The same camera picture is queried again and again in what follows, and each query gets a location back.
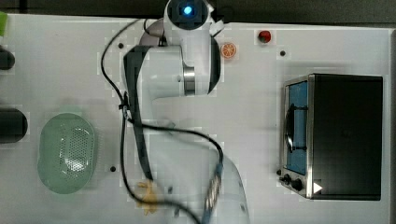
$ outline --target metal handle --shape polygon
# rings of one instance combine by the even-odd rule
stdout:
[[[293,138],[294,138],[294,110],[296,109],[295,105],[291,105],[290,108],[288,109],[288,113],[286,113],[286,118],[285,118],[285,128],[284,128],[284,134],[285,134],[285,142],[286,146],[288,147],[288,150],[293,152]]]

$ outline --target yellow object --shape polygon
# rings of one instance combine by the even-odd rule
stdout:
[[[156,202],[157,201],[157,196],[155,195],[154,190],[152,189],[152,182],[148,181],[148,183],[142,183],[139,182],[137,184],[139,188],[146,189],[146,194],[143,196],[143,200],[145,202]],[[142,203],[137,203],[137,207],[142,207],[145,210],[145,216],[149,214],[149,212],[155,213],[157,211],[157,204],[142,204]]]

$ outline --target oven window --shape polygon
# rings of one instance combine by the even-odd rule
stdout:
[[[300,82],[289,86],[287,120],[286,168],[301,175],[306,172],[306,117],[308,108],[308,84]]]

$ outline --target black cylinder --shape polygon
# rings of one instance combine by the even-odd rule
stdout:
[[[16,143],[27,132],[27,119],[14,108],[0,108],[0,144]]]
[[[0,70],[9,70],[15,64],[14,55],[0,46]]]

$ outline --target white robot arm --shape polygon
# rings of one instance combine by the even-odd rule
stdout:
[[[151,154],[166,152],[169,155],[180,153],[175,149],[186,148],[186,151],[182,153],[187,153],[186,156],[188,156],[188,153],[202,152],[203,150],[202,146],[186,145],[175,139],[168,139],[169,136],[164,136],[163,133],[141,127],[142,123],[158,125],[155,111],[152,110],[153,100],[163,97],[209,94],[218,83],[221,63],[218,43],[211,35],[213,33],[211,28],[215,25],[210,15],[212,11],[213,7],[205,0],[170,0],[166,5],[163,18],[167,46],[136,46],[123,58],[125,81],[129,94],[129,110],[134,120],[136,146],[140,164],[147,179],[153,180],[149,157],[151,161],[154,161],[155,156],[151,156]],[[214,178],[208,176],[205,185],[210,185],[210,189],[213,186],[219,187],[221,167],[222,164],[216,169]],[[236,167],[228,159],[225,159],[224,163],[224,169],[226,168],[236,170]],[[235,175],[235,172],[224,174]],[[237,177],[228,176],[228,178],[235,179],[236,186],[239,188],[242,184],[239,174],[236,175]],[[203,183],[198,183],[193,179],[189,179],[188,182],[190,183],[188,189],[178,192],[178,194],[201,195]],[[207,194],[202,198],[202,203],[191,208],[195,213],[204,211],[202,213],[203,223],[209,223],[211,211],[214,209],[214,204],[210,201],[213,199],[213,195],[211,196],[212,198]],[[240,202],[246,202],[244,191],[242,191],[240,199],[240,201],[236,201],[237,206],[241,204]],[[248,209],[244,208],[244,212],[247,214]],[[244,221],[234,220],[227,221],[227,223],[248,223],[248,215]]]

